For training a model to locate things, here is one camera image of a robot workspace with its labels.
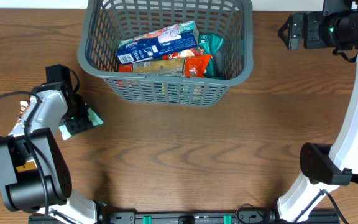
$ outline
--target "gray plastic basket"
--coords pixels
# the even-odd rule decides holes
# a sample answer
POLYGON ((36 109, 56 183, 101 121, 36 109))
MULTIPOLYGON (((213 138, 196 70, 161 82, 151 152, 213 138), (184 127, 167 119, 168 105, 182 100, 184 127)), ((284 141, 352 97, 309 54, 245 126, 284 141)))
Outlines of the gray plastic basket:
POLYGON ((254 66, 251 0, 89 0, 78 48, 78 62, 103 78, 123 99, 210 106, 254 66), (116 72, 120 40, 194 20, 202 33, 224 38, 227 80, 164 77, 116 72))

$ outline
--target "black cable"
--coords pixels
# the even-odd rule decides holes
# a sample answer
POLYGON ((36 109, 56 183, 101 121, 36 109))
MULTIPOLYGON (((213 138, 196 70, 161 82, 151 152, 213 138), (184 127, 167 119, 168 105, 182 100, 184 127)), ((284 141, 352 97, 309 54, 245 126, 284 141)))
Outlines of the black cable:
POLYGON ((335 200, 333 199, 333 196, 331 196, 331 194, 326 190, 326 189, 323 189, 321 190, 322 193, 326 194, 329 198, 329 200, 331 201, 331 203, 334 205, 334 208, 336 210, 336 213, 339 215, 339 217, 341 217, 341 220, 343 221, 343 223, 345 224, 349 224, 345 217, 343 216, 342 212, 340 211, 339 207, 336 205, 335 203, 335 200))
POLYGON ((70 224, 75 224, 75 222, 69 220, 66 216, 64 216, 63 214, 61 214, 60 212, 58 212, 56 210, 49 212, 49 214, 52 214, 52 215, 55 215, 55 216, 57 215, 60 218, 62 218, 63 220, 65 220, 66 222, 68 222, 70 224))
POLYGON ((306 206, 306 208, 304 210, 301 210, 301 213, 295 218, 295 220, 293 221, 294 223, 297 222, 301 217, 302 215, 304 215, 308 210, 309 208, 317 201, 317 199, 319 199, 321 196, 323 196, 324 194, 319 192, 314 198, 313 200, 308 204, 308 206, 306 206))
POLYGON ((16 91, 16 92, 12 92, 12 93, 3 94, 0 96, 0 99, 8 97, 8 96, 12 96, 12 95, 21 95, 21 94, 34 96, 37 100, 33 110, 30 112, 29 116, 24 121, 24 139, 27 144, 27 147, 29 148, 30 153, 32 154, 32 157, 34 158, 35 164, 37 165, 37 168, 38 168, 37 170, 40 174, 42 188, 44 189, 45 215, 48 215, 49 197, 48 197, 47 181, 45 180, 45 175, 44 175, 44 171, 42 170, 41 163, 38 160, 38 157, 37 157, 37 155, 34 151, 34 148, 33 148, 33 147, 35 147, 35 148, 37 148, 37 147, 32 144, 32 142, 30 141, 30 137, 29 137, 29 123, 31 122, 32 117, 34 116, 34 113, 37 111, 39 104, 42 102, 41 98, 38 95, 36 95, 35 93, 31 93, 31 92, 27 92, 27 91, 16 91))
POLYGON ((251 204, 249 204, 249 203, 245 203, 245 204, 240 205, 240 207, 237 208, 237 210, 236 210, 236 218, 239 220, 239 222, 241 222, 242 224, 247 224, 246 222, 242 221, 242 220, 239 218, 239 210, 240 210, 242 207, 244 207, 244 206, 251 206, 251 207, 254 209, 254 211, 257 212, 258 215, 262 218, 262 220, 263 220, 263 221, 265 220, 264 216, 263 216, 258 210, 256 210, 253 205, 251 205, 251 204))
POLYGON ((74 70, 70 69, 70 71, 74 74, 75 78, 77 79, 77 86, 75 86, 73 93, 77 93, 78 89, 80 89, 80 79, 78 78, 78 75, 74 72, 74 70))

